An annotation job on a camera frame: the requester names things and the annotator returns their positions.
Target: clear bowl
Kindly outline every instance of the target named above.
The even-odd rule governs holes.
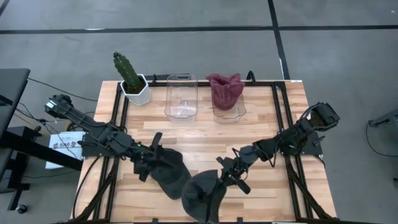
[[[167,78],[164,113],[171,122],[195,121],[198,113],[198,78],[195,75],[170,75]]]
[[[220,110],[213,103],[214,121],[217,123],[233,123],[238,122],[243,115],[246,114],[244,107],[243,94],[241,94],[235,105],[229,110]]]

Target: gray floor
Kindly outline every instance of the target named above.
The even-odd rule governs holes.
[[[395,0],[274,0],[280,26],[398,24]],[[0,17],[1,29],[86,29],[177,26],[270,26],[267,1],[94,1],[10,0]],[[396,158],[373,153],[366,143],[367,120],[398,108],[396,95],[398,30],[281,32],[291,79],[304,81],[310,103],[329,102],[341,117],[326,133],[322,146],[326,173],[337,214],[344,220],[397,223]],[[173,32],[134,34],[0,35],[0,68],[27,67],[31,78],[88,98],[98,96],[103,80],[119,80],[112,63],[117,50],[138,72],[189,72],[203,78],[213,72],[281,79],[272,31]],[[29,82],[22,102],[30,112],[43,112],[57,91]],[[73,99],[82,111],[95,104]],[[13,119],[11,126],[25,125]],[[59,131],[65,123],[54,124]],[[398,154],[389,126],[370,129],[374,147]],[[31,159],[26,175],[67,172],[44,170]],[[7,212],[11,197],[0,195],[0,223],[50,223],[70,215],[78,173],[34,183],[21,203],[23,215]]]

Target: plant pot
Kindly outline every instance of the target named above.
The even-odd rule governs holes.
[[[131,103],[134,103],[137,106],[142,106],[150,102],[150,89],[143,74],[137,74],[140,78],[145,82],[145,87],[138,94],[130,94],[124,89],[124,81],[120,83],[120,87],[123,90],[124,95],[129,98]]]

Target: wooden tabletop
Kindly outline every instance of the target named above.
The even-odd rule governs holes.
[[[103,82],[95,113],[96,121],[108,122],[111,118],[117,81]],[[296,120],[308,108],[302,82],[286,81],[287,94],[293,119]],[[254,141],[274,137],[278,132],[272,90],[267,86],[247,86],[244,88],[244,105],[247,113],[237,123],[220,124],[213,121],[210,87],[198,87],[198,113],[193,123],[171,123],[164,114],[166,87],[151,88],[149,104],[138,107],[129,104],[126,127],[128,133],[143,144],[150,144],[156,132],[162,132],[161,144],[180,151],[184,163],[195,175],[209,169],[221,169],[216,161],[218,156],[234,157],[232,147],[239,149]],[[279,101],[287,127],[282,93]],[[121,97],[118,122],[124,97]],[[83,163],[79,184],[94,158]],[[292,199],[283,157],[279,154],[275,168],[268,162],[258,160],[250,167],[246,183],[251,193],[245,195],[236,186],[228,187],[226,197],[220,206],[220,221],[234,222],[236,217],[245,221],[294,221]],[[302,156],[303,168],[309,191],[330,215],[335,216],[335,208],[323,164],[313,156]],[[121,161],[119,165],[112,222],[193,222],[182,207],[181,200],[171,200],[159,185],[148,177],[145,183],[133,174],[133,163]],[[102,159],[93,167],[83,184],[76,205],[80,214],[97,191]],[[305,217],[302,194],[297,188],[300,211]],[[104,217],[106,192],[101,204],[100,218]]]

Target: maroon fabric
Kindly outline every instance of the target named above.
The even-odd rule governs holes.
[[[244,83],[239,73],[229,77],[210,74],[206,79],[210,82],[213,103],[220,110],[231,109],[243,92]]]

